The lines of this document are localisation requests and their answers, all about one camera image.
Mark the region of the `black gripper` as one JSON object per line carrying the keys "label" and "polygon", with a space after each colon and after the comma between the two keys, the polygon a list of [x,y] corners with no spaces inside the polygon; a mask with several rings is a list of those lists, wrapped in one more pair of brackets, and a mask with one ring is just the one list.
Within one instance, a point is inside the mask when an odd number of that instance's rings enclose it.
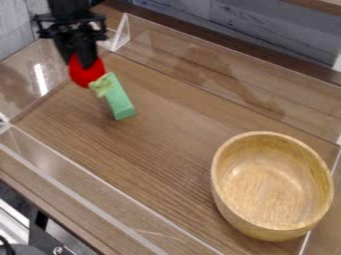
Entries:
{"label": "black gripper", "polygon": [[76,35],[76,55],[82,67],[89,69],[98,59],[97,40],[107,39],[107,17],[93,11],[76,13],[68,17],[55,17],[52,14],[34,16],[38,34],[42,38],[54,38],[54,43],[66,64],[70,63],[75,46],[68,35]]}

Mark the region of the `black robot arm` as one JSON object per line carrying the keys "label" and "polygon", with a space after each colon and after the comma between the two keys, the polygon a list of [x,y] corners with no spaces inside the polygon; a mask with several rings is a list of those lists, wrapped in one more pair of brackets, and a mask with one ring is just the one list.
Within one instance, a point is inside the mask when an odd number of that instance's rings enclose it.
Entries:
{"label": "black robot arm", "polygon": [[50,12],[36,14],[34,22],[42,39],[52,39],[66,63],[76,56],[89,69],[98,59],[99,41],[107,37],[107,17],[93,11],[105,0],[47,0]]}

